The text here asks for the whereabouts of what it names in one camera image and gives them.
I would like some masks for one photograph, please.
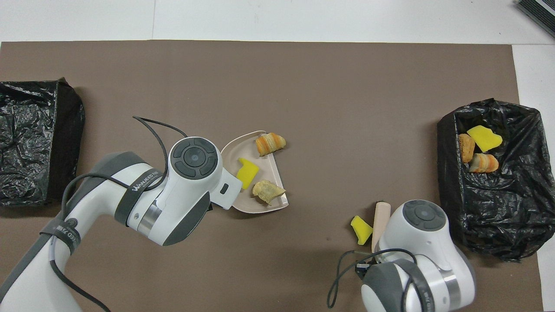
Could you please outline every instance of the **white table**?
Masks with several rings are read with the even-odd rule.
[[[555,38],[511,0],[0,2],[0,44],[149,39],[511,44],[520,103],[542,112],[555,146]],[[552,239],[538,252],[544,310],[554,258]]]

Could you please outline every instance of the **black cable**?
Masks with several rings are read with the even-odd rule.
[[[149,129],[150,132],[152,132],[152,134],[160,144],[160,147],[162,147],[162,153],[164,153],[164,174],[162,175],[162,178],[158,180],[158,182],[154,183],[154,185],[151,185],[145,188],[144,191],[146,192],[157,188],[160,184],[162,184],[162,182],[166,178],[166,174],[168,174],[168,152],[166,151],[166,146],[164,146],[162,139],[160,139],[160,136],[158,136],[158,133],[156,133],[156,131],[154,131],[154,129],[146,122],[146,119],[143,119],[137,116],[133,116],[133,118],[140,121],[141,124],[143,124],[147,129]]]
[[[64,282],[66,285],[68,285],[71,289],[75,290],[76,292],[78,292],[81,296],[89,299],[90,301],[96,303],[99,307],[101,307],[104,311],[106,312],[110,312],[110,309],[108,309],[108,307],[103,304],[100,300],[98,300],[97,298],[93,297],[92,295],[90,295],[88,292],[84,291],[83,289],[81,289],[79,286],[73,284],[72,281],[70,281],[63,273],[62,271],[60,271],[60,269],[58,268],[58,266],[56,265],[56,261],[55,260],[50,260],[50,267],[52,268],[52,270],[54,271],[54,273],[56,274],[56,276],[62,281]]]
[[[339,257],[339,262],[338,262],[338,264],[337,264],[336,278],[335,278],[333,284],[331,284],[330,291],[327,293],[327,301],[326,301],[326,303],[327,303],[328,309],[333,308],[334,305],[335,305],[335,300],[337,299],[337,293],[339,292],[339,279],[340,279],[343,275],[345,275],[345,273],[347,273],[350,269],[352,269],[353,267],[355,267],[358,263],[361,263],[362,261],[368,260],[368,259],[370,259],[370,258],[373,258],[373,257],[377,256],[377,255],[381,255],[381,254],[389,253],[389,252],[393,252],[393,251],[399,251],[399,252],[408,254],[408,255],[412,258],[412,260],[414,261],[414,263],[416,264],[416,257],[415,257],[410,251],[408,251],[408,250],[406,250],[406,249],[401,249],[401,248],[384,249],[384,250],[380,250],[380,251],[377,251],[377,252],[371,253],[371,254],[369,254],[369,253],[363,253],[363,252],[361,252],[361,251],[354,251],[354,250],[349,250],[349,251],[343,253],[343,255],[341,255],[341,256]],[[367,257],[364,258],[364,259],[362,259],[362,260],[359,260],[359,261],[357,261],[357,262],[352,263],[352,264],[349,265],[345,270],[343,270],[341,273],[339,273],[339,267],[341,266],[341,261],[342,261],[342,259],[343,259],[346,255],[352,254],[352,253],[365,254],[365,255],[367,255]],[[330,303],[330,298],[331,298],[331,293],[332,293],[332,292],[334,292],[334,299],[333,299],[333,301]]]
[[[173,130],[181,133],[184,137],[187,137],[187,135],[183,131],[179,130],[178,128],[176,128],[172,125],[168,125],[168,124],[163,123],[163,122],[159,122],[159,121],[152,120],[152,119],[147,119],[147,118],[142,118],[142,117],[139,117],[139,116],[133,116],[133,118],[140,121],[141,124],[143,124],[147,129],[149,129],[150,132],[152,132],[152,135],[156,138],[156,140],[158,141],[158,143],[162,147],[162,153],[164,153],[164,174],[162,175],[162,178],[160,180],[158,180],[158,182],[154,183],[154,185],[151,185],[151,186],[145,188],[144,190],[146,192],[148,190],[153,190],[153,189],[157,188],[160,184],[162,184],[162,182],[166,178],[166,174],[168,173],[168,152],[166,151],[166,146],[164,146],[164,143],[162,142],[162,139],[160,139],[160,136],[158,136],[156,131],[154,131],[154,129],[147,122],[163,125],[164,127],[168,127],[170,129],[173,129]]]
[[[68,197],[69,197],[69,193],[70,190],[73,189],[73,187],[77,184],[77,182],[79,182],[79,180],[84,179],[84,178],[101,178],[104,180],[109,180],[111,182],[114,182],[115,184],[119,184],[124,188],[128,188],[129,186],[123,182],[121,182],[120,180],[114,179],[108,175],[105,174],[99,174],[99,173],[85,173],[82,174],[78,177],[76,177],[75,179],[71,180],[71,182],[69,182],[68,186],[65,188],[64,190],[64,194],[62,196],[62,213],[60,214],[60,217],[62,218],[62,220],[65,220],[69,214],[67,210],[67,201],[68,201]]]
[[[143,117],[138,117],[138,116],[133,116],[133,118],[135,118],[135,119],[140,118],[140,119],[142,119],[142,120],[144,120],[144,121],[146,121],[146,122],[149,122],[149,123],[155,123],[155,124],[163,125],[164,127],[168,127],[168,128],[170,128],[170,129],[173,129],[173,130],[175,130],[175,131],[181,133],[181,135],[183,135],[184,137],[187,137],[187,135],[185,134],[185,132],[181,131],[180,129],[178,129],[178,128],[176,128],[176,127],[170,125],[170,124],[166,124],[166,123],[163,123],[163,122],[159,122],[159,121],[157,121],[157,120],[152,120],[152,119],[143,118]]]

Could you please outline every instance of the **food scrap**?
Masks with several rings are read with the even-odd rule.
[[[476,145],[474,139],[472,139],[472,137],[468,134],[459,134],[458,145],[461,150],[463,164],[470,162],[472,160],[472,156],[474,155],[474,147]]]
[[[268,180],[258,181],[253,187],[253,195],[258,196],[270,206],[272,206],[270,202],[274,198],[282,196],[285,192],[285,189],[278,187]]]
[[[285,144],[285,139],[273,132],[263,134],[256,139],[256,148],[258,149],[260,157],[273,153],[278,149],[282,149]]]
[[[470,162],[470,172],[490,173],[499,168],[499,162],[490,154],[474,154]]]

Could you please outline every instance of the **bread roll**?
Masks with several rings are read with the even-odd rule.
[[[499,168],[499,162],[490,154],[474,154],[470,162],[470,172],[490,173]]]
[[[461,150],[462,163],[466,164],[470,162],[474,155],[474,147],[476,146],[474,139],[468,134],[459,134],[458,146]]]
[[[256,139],[256,148],[260,157],[268,155],[282,149],[285,146],[285,139],[273,132],[268,134],[263,134],[258,139]]]

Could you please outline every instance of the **sponge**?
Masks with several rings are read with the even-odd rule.
[[[243,189],[247,189],[260,168],[245,158],[239,158],[243,167],[237,172],[237,178],[243,182]]]
[[[370,235],[372,234],[373,230],[368,223],[364,222],[358,215],[356,215],[352,221],[351,226],[353,230],[355,230],[356,237],[358,237],[358,245],[364,245]]]
[[[476,145],[478,145],[484,153],[492,148],[498,147],[503,142],[503,138],[500,135],[493,133],[491,129],[482,125],[477,125],[466,133],[474,139]]]

